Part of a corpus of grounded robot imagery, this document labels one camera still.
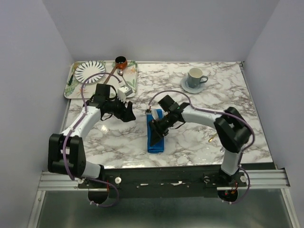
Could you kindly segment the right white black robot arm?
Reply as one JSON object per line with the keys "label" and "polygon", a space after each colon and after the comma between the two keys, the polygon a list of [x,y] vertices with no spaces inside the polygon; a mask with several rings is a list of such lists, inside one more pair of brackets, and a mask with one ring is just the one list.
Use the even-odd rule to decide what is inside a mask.
{"label": "right white black robot arm", "polygon": [[250,147],[246,145],[249,138],[255,140],[252,127],[244,120],[238,110],[229,107],[224,111],[199,109],[191,102],[178,104],[169,95],[161,99],[158,104],[167,114],[161,119],[148,122],[150,128],[150,146],[161,141],[175,123],[195,123],[216,130],[222,147],[224,159],[221,164],[218,180],[224,186],[235,182],[235,174],[239,170],[241,154]]}

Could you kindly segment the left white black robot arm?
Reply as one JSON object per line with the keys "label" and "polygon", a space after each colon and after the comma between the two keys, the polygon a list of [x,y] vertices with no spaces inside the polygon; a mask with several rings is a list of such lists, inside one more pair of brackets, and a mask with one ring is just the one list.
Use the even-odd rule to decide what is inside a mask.
{"label": "left white black robot arm", "polygon": [[72,125],[62,133],[50,136],[47,163],[49,172],[68,175],[72,180],[88,178],[96,188],[104,185],[104,167],[86,160],[84,139],[105,114],[115,116],[124,123],[136,119],[132,102],[126,101],[127,96],[133,92],[132,89],[128,86],[114,89],[115,95],[111,97],[113,89],[112,85],[97,84],[91,98],[83,100],[82,111]]}

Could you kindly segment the blue satin napkin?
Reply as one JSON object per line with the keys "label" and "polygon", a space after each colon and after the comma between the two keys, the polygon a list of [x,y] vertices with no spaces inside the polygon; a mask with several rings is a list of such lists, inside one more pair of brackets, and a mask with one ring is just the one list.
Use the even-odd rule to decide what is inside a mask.
{"label": "blue satin napkin", "polygon": [[147,152],[148,153],[161,153],[164,152],[164,139],[159,139],[157,133],[151,128],[149,122],[154,120],[153,114],[157,112],[158,118],[163,118],[162,109],[146,110],[146,123],[147,123]]}

